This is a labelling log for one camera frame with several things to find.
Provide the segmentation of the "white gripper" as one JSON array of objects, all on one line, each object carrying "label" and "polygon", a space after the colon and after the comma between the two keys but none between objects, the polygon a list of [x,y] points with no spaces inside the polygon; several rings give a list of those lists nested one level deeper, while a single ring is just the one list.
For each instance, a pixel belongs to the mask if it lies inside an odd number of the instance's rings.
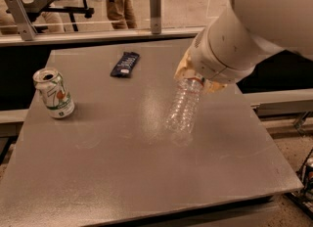
[{"label": "white gripper", "polygon": [[209,94],[221,91],[227,87],[226,84],[239,82],[253,70],[254,68],[231,68],[221,62],[210,47],[208,29],[205,28],[195,37],[189,50],[185,52],[175,71],[174,79],[189,79],[195,77],[198,72],[207,79],[202,93]]}]

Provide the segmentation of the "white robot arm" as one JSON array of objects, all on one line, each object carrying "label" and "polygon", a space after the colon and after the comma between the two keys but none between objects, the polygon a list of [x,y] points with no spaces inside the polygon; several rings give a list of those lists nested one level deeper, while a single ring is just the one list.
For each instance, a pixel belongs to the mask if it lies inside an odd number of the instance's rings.
[{"label": "white robot arm", "polygon": [[194,39],[174,74],[206,92],[249,76],[283,50],[313,57],[313,0],[228,0],[224,12]]}]

